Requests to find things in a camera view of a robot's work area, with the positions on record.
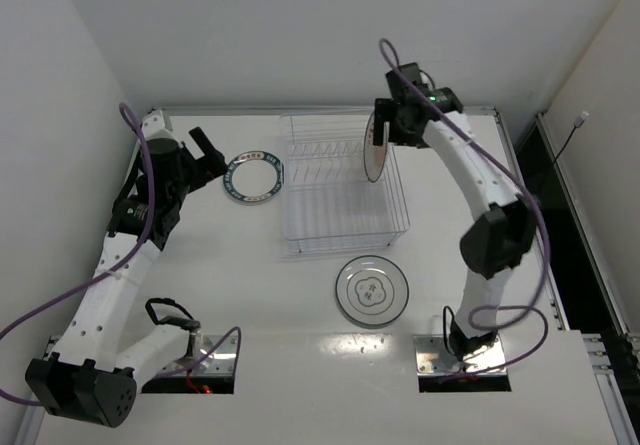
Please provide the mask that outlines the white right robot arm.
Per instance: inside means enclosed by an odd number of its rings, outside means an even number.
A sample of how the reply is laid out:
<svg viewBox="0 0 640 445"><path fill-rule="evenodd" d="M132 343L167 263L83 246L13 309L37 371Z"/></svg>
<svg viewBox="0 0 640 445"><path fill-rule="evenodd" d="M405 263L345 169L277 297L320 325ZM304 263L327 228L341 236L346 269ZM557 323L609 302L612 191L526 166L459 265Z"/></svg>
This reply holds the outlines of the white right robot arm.
<svg viewBox="0 0 640 445"><path fill-rule="evenodd" d="M477 149L463 105L447 88L432 89L416 63L389 71L390 98L374 105L373 142L430 148L460 188L473 223L459 241L467 278L448 333L457 359L493 343L497 311L513 270L529 252L534 234L532 207Z"/></svg>

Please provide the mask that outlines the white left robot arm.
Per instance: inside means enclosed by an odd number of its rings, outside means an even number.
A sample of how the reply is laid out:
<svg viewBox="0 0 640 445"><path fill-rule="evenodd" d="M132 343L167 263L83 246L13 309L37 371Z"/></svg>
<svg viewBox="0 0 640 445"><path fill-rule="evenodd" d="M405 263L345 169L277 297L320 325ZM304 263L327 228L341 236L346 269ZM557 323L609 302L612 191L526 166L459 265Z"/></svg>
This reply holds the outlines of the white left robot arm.
<svg viewBox="0 0 640 445"><path fill-rule="evenodd" d="M126 350L119 344L187 195L227 171L224 155L199 127L189 132L202 152L199 158L157 115L132 128L139 152L114 201L94 276L65 332L25 372L48 414L110 428L124 422L149 381L172 363L194 357L201 325L189 316L155 318L143 339Z"/></svg>

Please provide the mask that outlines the orange sunburst plate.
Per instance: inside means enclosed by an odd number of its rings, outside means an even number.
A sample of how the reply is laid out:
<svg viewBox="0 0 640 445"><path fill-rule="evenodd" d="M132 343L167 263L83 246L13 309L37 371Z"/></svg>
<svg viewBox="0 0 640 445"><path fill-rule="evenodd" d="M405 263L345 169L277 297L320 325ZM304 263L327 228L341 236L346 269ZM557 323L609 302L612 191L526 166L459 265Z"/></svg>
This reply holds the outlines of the orange sunburst plate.
<svg viewBox="0 0 640 445"><path fill-rule="evenodd" d="M382 123L381 143L376 145L375 140L375 114L372 113L368 119L363 143L363 164L366 177L370 183L376 183L385 168L388 154L389 126L387 122Z"/></svg>

